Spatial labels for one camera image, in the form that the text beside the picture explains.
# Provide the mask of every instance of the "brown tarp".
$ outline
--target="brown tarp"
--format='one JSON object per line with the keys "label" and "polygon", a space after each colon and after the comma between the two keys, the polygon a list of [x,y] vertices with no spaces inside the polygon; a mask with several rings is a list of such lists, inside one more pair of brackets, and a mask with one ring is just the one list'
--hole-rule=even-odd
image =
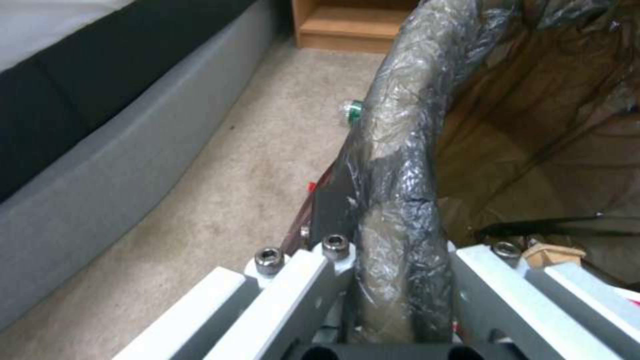
{"label": "brown tarp", "polygon": [[[438,139],[439,206],[458,245],[490,224],[594,214],[605,221],[579,225],[640,231],[640,2],[548,29],[525,24],[535,16],[512,23]],[[546,240],[584,249],[621,282],[640,281],[639,238]]]}

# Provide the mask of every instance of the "wooden shelf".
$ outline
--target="wooden shelf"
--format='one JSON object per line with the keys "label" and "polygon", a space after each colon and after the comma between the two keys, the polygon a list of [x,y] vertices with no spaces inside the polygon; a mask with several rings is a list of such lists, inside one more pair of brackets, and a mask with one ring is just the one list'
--hole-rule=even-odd
{"label": "wooden shelf", "polygon": [[386,8],[369,8],[363,4],[367,3],[353,2],[354,6],[349,6],[348,1],[294,0],[298,46],[386,53],[411,13],[411,6],[390,2],[392,5]]}
{"label": "wooden shelf", "polygon": [[300,26],[302,34],[393,40],[409,12],[388,9],[320,6]]}

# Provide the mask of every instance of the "plastic wrap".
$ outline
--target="plastic wrap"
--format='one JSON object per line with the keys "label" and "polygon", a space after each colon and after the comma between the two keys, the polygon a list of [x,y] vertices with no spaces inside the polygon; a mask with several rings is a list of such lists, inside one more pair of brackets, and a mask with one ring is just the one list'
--hole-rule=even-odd
{"label": "plastic wrap", "polygon": [[433,154],[455,88],[493,47],[512,9],[420,5],[383,62],[339,163],[358,198],[352,341],[451,338],[451,274]]}
{"label": "plastic wrap", "polygon": [[[515,44],[514,39],[537,38],[532,35],[533,28],[553,27],[581,15],[602,13],[606,10],[605,3],[610,5],[612,1],[432,0],[422,2],[411,14],[379,69],[365,100],[362,118],[349,134],[336,162],[336,168],[348,167],[352,175],[359,218],[351,341],[450,340],[451,274],[436,195],[436,159],[438,171],[444,169],[443,176],[438,173],[439,185],[454,183],[454,186],[446,184],[449,192],[440,197],[440,205],[453,219],[445,224],[464,232],[468,224],[460,221],[456,209],[463,204],[468,206],[468,213],[474,213],[478,210],[476,206],[484,205],[482,195],[491,195],[499,190],[494,185],[500,184],[491,170],[473,173],[474,161],[488,163],[489,167],[509,163],[508,158],[492,158],[491,151],[499,148],[501,142],[493,143],[493,139],[486,137],[465,141],[475,134],[474,127],[483,126],[479,123],[464,126],[468,124],[464,118],[469,115],[466,110],[483,105],[479,100],[482,91],[489,96],[492,91],[503,95],[510,91],[500,84],[487,87],[482,76],[490,72],[488,69],[498,69],[514,51],[522,50],[506,45]],[[532,52],[531,58],[520,58],[517,70],[536,66],[539,60],[536,47],[544,45],[533,42],[531,49],[526,49]],[[494,74],[517,84],[521,75],[518,71],[501,74],[502,70],[496,70]],[[479,92],[475,92],[474,84],[481,89]],[[535,90],[540,96],[548,95],[544,88]],[[520,96],[536,101],[527,94]],[[621,98],[612,95],[610,99],[619,102]],[[550,101],[562,108],[562,103],[570,100],[555,97]],[[522,129],[522,134],[536,127],[535,121],[515,121],[523,113],[514,114],[509,108],[501,108],[500,115],[500,111],[513,120],[507,126]],[[527,108],[520,111],[526,115]],[[436,139],[447,112],[449,117],[460,117],[458,123],[447,124],[448,137],[440,140],[436,151]],[[487,124],[492,123],[486,111],[478,115]],[[557,132],[555,138],[544,142],[557,141],[563,134],[560,128],[571,125],[554,126],[553,117],[541,123],[545,121],[551,122],[548,125]],[[459,148],[459,143],[469,147]],[[456,162],[465,156],[471,160]],[[506,170],[510,174],[513,169],[507,166]],[[474,182],[480,185],[464,187]],[[490,191],[479,196],[473,193],[478,188]],[[459,195],[468,198],[460,199]]]}

